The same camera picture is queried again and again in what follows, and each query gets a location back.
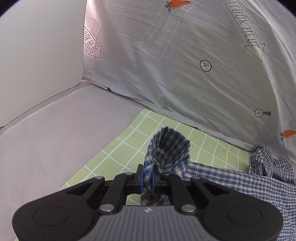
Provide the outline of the carrot print grey sheet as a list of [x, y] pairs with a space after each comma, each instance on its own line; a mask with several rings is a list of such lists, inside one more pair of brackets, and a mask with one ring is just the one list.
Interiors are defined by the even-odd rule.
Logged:
[[279, 1], [88, 1], [84, 78], [295, 161], [295, 15]]

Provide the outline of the blue plaid shirt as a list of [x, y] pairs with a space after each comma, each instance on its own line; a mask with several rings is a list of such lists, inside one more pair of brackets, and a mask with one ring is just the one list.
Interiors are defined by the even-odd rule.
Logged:
[[278, 240], [295, 240], [295, 173], [290, 162], [273, 157], [267, 146], [257, 144], [246, 173], [190, 162], [190, 141], [168, 126], [151, 139], [144, 159], [142, 206], [151, 206], [153, 165], [160, 173], [176, 174], [184, 181], [199, 176], [274, 205], [283, 216]]

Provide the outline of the white rounded board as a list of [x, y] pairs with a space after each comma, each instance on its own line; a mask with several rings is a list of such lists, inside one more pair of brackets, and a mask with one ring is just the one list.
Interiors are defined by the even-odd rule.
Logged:
[[1, 16], [1, 126], [83, 75], [86, 1], [18, 1]]

